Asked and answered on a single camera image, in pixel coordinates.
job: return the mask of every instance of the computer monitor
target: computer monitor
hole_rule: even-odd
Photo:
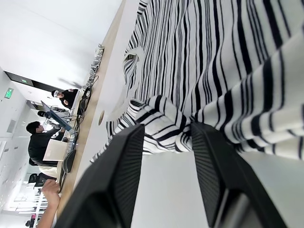
[[[43,101],[41,101],[44,111],[48,113],[60,126],[66,129],[70,134],[74,134],[75,130],[60,116],[58,116],[53,110],[49,108]]]

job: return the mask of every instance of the wooden desk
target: wooden desk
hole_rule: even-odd
[[[110,26],[110,29],[103,41],[103,46],[105,48],[104,55],[103,55],[103,59],[101,61],[99,70],[97,71],[97,74],[96,74],[99,76],[99,79],[93,86],[91,100],[90,100],[88,108],[85,112],[85,118],[80,125],[80,132],[79,132],[78,141],[77,141],[78,145],[76,148],[76,154],[75,154],[72,170],[69,174],[66,175],[65,183],[61,190],[61,200],[60,200],[60,204],[59,204],[59,207],[57,210],[57,216],[60,216],[62,210],[64,209],[64,207],[65,207],[67,201],[69,200],[69,198],[73,192],[73,189],[74,189],[74,183],[76,180],[78,167],[79,167],[79,164],[80,164],[80,161],[82,158],[82,154],[85,149],[86,139],[88,137],[88,134],[89,134],[89,131],[90,131],[90,128],[92,125],[92,119],[95,114],[95,110],[96,110],[96,106],[97,106],[98,99],[100,96],[101,88],[102,88],[105,74],[107,71],[107,66],[108,66],[110,56],[111,56],[111,53],[113,50],[115,38],[117,35],[120,20],[122,17],[122,12],[123,12],[123,9],[125,6],[125,1],[126,0],[122,1],[122,4],[119,7],[117,14]]]

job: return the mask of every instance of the black jacket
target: black jacket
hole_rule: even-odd
[[[73,89],[73,92],[70,92],[69,90],[65,90],[62,92],[62,94],[64,95],[64,97],[59,98],[59,100],[61,101],[62,105],[68,109],[71,109],[73,106],[73,103],[75,101],[75,97],[76,94],[78,92],[78,89]]]
[[[44,155],[48,147],[48,141],[51,137],[58,132],[60,129],[53,128],[52,130],[45,133],[35,133],[30,137],[28,145],[28,154],[31,160],[41,166],[57,166],[57,161],[43,161]],[[55,138],[55,140],[61,140],[63,138],[63,133]]]

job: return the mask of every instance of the hand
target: hand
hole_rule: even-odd
[[[48,207],[58,208],[60,197],[58,195],[60,186],[54,180],[48,179],[43,185],[42,192],[47,198]]]

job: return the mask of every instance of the exit sign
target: exit sign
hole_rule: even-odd
[[[14,91],[14,89],[8,88],[8,90],[6,91],[6,94],[5,94],[4,98],[10,99],[11,95],[13,94],[13,91]]]

